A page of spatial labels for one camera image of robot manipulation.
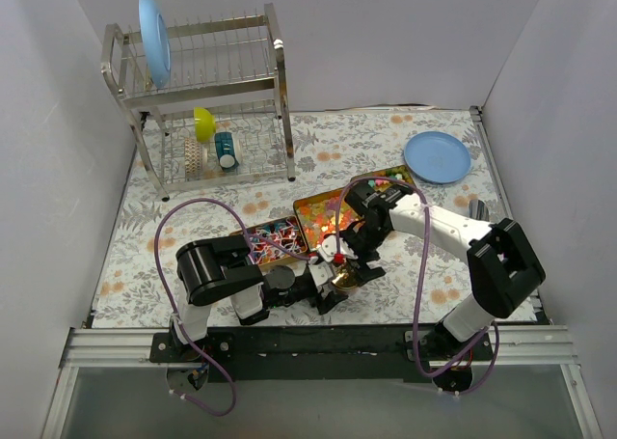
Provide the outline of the gold round jar lid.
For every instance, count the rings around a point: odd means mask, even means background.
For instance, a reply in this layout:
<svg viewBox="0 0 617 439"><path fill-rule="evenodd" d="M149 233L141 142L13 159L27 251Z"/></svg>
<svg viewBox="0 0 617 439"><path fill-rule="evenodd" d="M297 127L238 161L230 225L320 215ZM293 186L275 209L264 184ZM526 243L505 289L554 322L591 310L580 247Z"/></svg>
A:
<svg viewBox="0 0 617 439"><path fill-rule="evenodd" d="M335 269L331 285L342 292L349 292L361 286L358 273L354 267L345 263Z"/></svg>

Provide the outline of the tin of gummy candies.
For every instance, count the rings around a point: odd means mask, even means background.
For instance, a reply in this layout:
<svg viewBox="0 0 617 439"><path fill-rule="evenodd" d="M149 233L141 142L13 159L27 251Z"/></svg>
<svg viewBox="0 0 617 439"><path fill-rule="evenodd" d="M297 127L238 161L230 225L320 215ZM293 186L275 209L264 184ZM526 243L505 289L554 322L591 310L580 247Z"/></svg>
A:
<svg viewBox="0 0 617 439"><path fill-rule="evenodd" d="M340 194L341 189L336 189L293 202L310 250L315 250L327 235L335 233L335 210Z"/></svg>

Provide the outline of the gold tin of candies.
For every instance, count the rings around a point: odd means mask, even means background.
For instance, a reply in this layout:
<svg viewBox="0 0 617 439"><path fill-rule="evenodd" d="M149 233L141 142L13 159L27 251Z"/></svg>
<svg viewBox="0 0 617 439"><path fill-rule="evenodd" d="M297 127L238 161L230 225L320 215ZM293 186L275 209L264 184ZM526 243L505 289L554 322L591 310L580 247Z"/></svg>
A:
<svg viewBox="0 0 617 439"><path fill-rule="evenodd" d="M247 228L251 240L250 258L262 269L287 265L305 257L309 247L295 215L270 220Z"/></svg>

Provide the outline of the silver metal scoop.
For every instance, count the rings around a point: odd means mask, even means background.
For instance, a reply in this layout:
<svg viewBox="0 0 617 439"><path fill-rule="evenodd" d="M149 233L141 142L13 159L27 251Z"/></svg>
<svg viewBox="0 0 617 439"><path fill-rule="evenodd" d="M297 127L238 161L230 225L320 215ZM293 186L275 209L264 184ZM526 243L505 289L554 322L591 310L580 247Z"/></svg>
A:
<svg viewBox="0 0 617 439"><path fill-rule="evenodd" d="M469 201L469 218L488 222L490 220L490 212L486 204L479 199L471 199Z"/></svg>

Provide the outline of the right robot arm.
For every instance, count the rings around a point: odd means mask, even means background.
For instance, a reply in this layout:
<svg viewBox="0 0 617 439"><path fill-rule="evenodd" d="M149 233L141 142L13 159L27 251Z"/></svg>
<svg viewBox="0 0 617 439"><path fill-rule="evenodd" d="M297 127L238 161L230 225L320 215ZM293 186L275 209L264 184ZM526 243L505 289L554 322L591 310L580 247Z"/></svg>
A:
<svg viewBox="0 0 617 439"><path fill-rule="evenodd" d="M491 223L432 206L407 182L391 181L387 189L377 190L370 178L357 178L340 199L356 212L360 224L335 234L335 259L356 261L363 278L392 232L414 235L425 247L435 245L467 265L470 295L425 336L413 335L413 349L420 355L462 357L489 325L513 314L546 279L523 228L512 219Z"/></svg>

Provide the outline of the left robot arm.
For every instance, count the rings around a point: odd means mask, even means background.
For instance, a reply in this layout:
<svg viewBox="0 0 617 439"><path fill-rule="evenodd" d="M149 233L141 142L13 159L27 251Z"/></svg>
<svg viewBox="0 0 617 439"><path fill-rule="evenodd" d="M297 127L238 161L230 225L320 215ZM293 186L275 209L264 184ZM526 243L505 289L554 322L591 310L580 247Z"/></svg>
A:
<svg viewBox="0 0 617 439"><path fill-rule="evenodd" d="M250 253L240 235L190 242L177 251L177 276L184 286L185 300L170 327L176 359L193 362L203 355L211 307L225 298L243 326L260 323L271 310L304 300L324 315L345 299L329 289L333 270L317 256L312 256L298 275L287 265L263 272Z"/></svg>

